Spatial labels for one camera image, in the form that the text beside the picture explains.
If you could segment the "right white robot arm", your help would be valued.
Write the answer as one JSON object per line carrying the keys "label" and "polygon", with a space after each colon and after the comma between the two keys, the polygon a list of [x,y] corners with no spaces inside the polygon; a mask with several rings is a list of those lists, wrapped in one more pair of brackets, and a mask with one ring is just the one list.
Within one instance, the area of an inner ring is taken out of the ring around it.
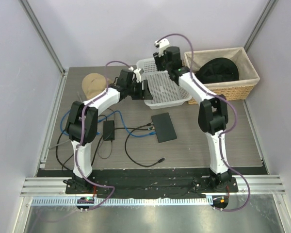
{"label": "right white robot arm", "polygon": [[179,47],[156,47],[159,51],[153,53],[153,57],[157,70],[167,71],[170,79],[199,104],[198,125],[206,135],[210,151],[209,185],[213,191],[222,191],[232,179],[225,144],[227,101],[207,89],[188,67],[182,65]]}

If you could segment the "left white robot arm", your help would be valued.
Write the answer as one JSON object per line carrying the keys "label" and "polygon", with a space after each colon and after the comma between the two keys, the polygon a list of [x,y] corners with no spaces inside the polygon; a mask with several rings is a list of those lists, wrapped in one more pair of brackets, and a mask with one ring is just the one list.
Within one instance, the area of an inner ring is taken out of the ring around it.
{"label": "left white robot arm", "polygon": [[99,73],[86,75],[81,83],[87,97],[71,105],[65,130],[74,150],[73,176],[66,184],[87,194],[93,190],[91,144],[97,134],[98,116],[107,108],[130,96],[132,100],[152,100],[143,69],[122,69],[115,82]]}

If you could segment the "black network switch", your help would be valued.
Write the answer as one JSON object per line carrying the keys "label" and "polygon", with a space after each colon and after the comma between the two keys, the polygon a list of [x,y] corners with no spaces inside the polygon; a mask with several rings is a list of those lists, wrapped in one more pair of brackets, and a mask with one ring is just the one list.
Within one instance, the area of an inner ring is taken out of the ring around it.
{"label": "black network switch", "polygon": [[151,120],[159,143],[177,139],[177,134],[169,113],[153,115]]}

